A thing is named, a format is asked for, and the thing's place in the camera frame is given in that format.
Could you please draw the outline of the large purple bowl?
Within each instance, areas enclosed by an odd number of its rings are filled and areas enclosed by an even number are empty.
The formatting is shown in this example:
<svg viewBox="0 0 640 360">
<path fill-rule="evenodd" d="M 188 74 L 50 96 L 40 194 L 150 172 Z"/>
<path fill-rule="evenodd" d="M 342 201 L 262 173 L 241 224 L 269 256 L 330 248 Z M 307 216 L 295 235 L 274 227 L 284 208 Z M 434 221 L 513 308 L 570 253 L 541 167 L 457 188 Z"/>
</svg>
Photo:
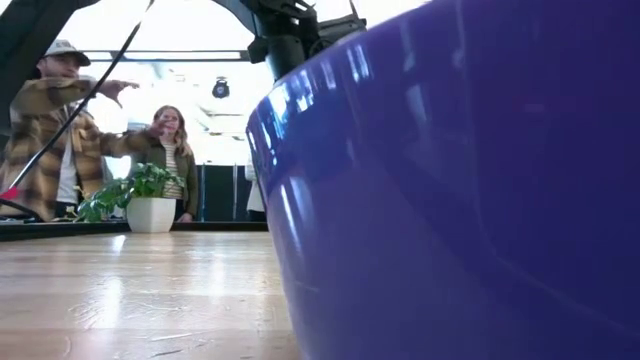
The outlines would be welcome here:
<svg viewBox="0 0 640 360">
<path fill-rule="evenodd" d="M 301 360 L 640 360 L 640 0 L 429 0 L 247 132 Z"/>
</svg>

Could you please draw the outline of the black partition panels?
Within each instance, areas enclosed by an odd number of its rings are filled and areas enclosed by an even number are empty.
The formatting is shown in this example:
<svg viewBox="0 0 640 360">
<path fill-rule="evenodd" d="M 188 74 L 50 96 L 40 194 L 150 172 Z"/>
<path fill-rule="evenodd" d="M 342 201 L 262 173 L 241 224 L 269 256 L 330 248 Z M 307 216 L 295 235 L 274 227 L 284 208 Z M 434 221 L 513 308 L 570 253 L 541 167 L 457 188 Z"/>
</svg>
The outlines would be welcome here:
<svg viewBox="0 0 640 360">
<path fill-rule="evenodd" d="M 243 165 L 197 165 L 201 222 L 246 222 L 251 182 Z"/>
</svg>

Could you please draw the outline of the person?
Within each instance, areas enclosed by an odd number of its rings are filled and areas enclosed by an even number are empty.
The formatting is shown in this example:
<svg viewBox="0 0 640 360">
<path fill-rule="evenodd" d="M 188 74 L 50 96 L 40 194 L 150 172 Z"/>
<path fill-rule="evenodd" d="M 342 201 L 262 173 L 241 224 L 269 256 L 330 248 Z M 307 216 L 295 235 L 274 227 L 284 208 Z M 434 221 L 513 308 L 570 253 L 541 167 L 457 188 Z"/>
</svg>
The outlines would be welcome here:
<svg viewBox="0 0 640 360">
<path fill-rule="evenodd" d="M 167 182 L 163 196 L 176 200 L 175 222 L 192 222 L 198 211 L 199 180 L 195 156 L 188 143 L 185 119 L 178 108 L 164 105 L 155 112 L 152 124 L 161 126 L 161 135 L 152 142 L 150 148 L 132 156 L 132 169 L 138 163 L 152 163 L 181 178 L 184 182 L 182 186 Z"/>
<path fill-rule="evenodd" d="M 69 41 L 57 39 L 37 63 L 40 72 L 37 79 L 91 80 L 93 78 L 79 74 L 79 69 L 89 64 L 89 58 Z M 0 191 L 10 188 L 29 160 L 54 138 L 85 98 L 46 114 L 20 117 L 25 127 L 12 134 L 5 147 L 0 166 Z M 93 117 L 81 111 L 28 171 L 17 187 L 19 194 L 13 201 L 34 211 L 46 222 L 61 217 L 68 206 L 79 204 L 80 190 L 93 193 L 104 186 L 105 156 L 131 155 L 149 147 L 155 139 L 148 136 L 146 130 L 123 134 L 102 132 Z"/>
</svg>

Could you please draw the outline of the green potted plant white pot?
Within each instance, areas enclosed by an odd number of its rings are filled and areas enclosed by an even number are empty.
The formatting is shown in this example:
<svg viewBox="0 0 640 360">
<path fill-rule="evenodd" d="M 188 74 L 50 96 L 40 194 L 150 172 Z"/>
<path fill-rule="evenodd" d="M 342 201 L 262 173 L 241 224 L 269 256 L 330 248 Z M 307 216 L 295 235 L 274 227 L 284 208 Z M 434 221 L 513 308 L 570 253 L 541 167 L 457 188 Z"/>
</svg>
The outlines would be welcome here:
<svg viewBox="0 0 640 360">
<path fill-rule="evenodd" d="M 106 222 L 114 211 L 124 211 L 132 232 L 169 232 L 175 216 L 174 198 L 165 196 L 165 185 L 184 185 L 184 180 L 152 163 L 139 163 L 126 178 L 117 178 L 91 193 L 78 207 L 77 220 Z"/>
</svg>

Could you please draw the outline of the black aluminium table frame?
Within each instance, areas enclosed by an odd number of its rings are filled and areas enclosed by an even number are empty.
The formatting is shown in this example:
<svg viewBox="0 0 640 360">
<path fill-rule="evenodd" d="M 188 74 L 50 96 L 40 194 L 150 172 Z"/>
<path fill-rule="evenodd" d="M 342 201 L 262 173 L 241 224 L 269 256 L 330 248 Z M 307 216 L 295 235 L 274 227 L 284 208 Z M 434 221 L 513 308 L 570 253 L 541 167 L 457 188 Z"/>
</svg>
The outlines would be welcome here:
<svg viewBox="0 0 640 360">
<path fill-rule="evenodd" d="M 172 231 L 266 232 L 265 222 L 191 222 L 174 223 Z M 0 223 L 0 242 L 34 240 L 68 236 L 130 232 L 126 222 L 107 223 Z"/>
</svg>

